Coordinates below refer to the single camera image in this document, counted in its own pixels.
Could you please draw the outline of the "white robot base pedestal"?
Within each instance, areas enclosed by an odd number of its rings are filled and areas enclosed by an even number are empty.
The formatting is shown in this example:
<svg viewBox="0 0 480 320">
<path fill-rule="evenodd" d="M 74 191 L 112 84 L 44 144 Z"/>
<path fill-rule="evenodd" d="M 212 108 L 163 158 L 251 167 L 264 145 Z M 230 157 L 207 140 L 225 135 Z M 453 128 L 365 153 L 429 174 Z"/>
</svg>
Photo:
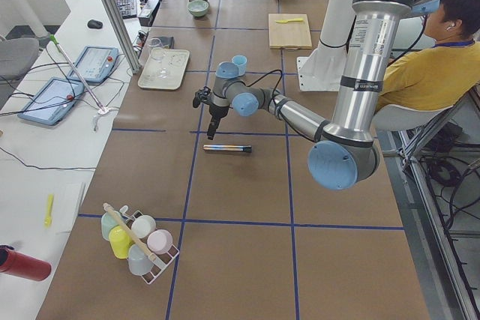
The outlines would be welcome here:
<svg viewBox="0 0 480 320">
<path fill-rule="evenodd" d="M 338 91 L 354 23 L 352 0 L 329 0 L 317 48 L 297 58 L 301 91 Z"/>
</svg>

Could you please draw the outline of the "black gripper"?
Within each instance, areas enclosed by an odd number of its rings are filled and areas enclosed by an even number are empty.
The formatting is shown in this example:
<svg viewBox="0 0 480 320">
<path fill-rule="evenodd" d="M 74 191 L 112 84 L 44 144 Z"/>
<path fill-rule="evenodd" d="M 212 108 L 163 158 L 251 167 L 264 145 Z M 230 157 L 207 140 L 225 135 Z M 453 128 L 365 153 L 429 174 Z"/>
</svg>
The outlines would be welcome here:
<svg viewBox="0 0 480 320">
<path fill-rule="evenodd" d="M 211 120 L 207 129 L 207 138 L 213 140 L 221 119 L 228 115 L 229 106 L 218 106 L 214 103 L 210 103 L 208 111 L 211 115 Z"/>
</svg>

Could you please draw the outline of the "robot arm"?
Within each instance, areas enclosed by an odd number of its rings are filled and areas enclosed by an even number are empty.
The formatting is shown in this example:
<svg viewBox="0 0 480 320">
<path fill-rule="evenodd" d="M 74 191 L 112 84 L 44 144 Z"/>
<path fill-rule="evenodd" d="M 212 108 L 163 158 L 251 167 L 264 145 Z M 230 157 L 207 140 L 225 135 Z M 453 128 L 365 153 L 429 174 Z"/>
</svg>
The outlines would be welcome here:
<svg viewBox="0 0 480 320">
<path fill-rule="evenodd" d="M 319 45 L 298 71 L 314 81 L 337 71 L 331 120 L 275 89 L 246 85 L 233 63 L 220 63 L 213 87 L 200 89 L 193 99 L 194 106 L 208 107 L 208 137 L 214 137 L 230 109 L 244 117 L 263 109 L 313 142 L 307 164 L 323 187 L 344 190 L 369 178 L 380 163 L 370 128 L 399 22 L 432 13 L 439 4 L 440 0 L 329 1 Z"/>
</svg>

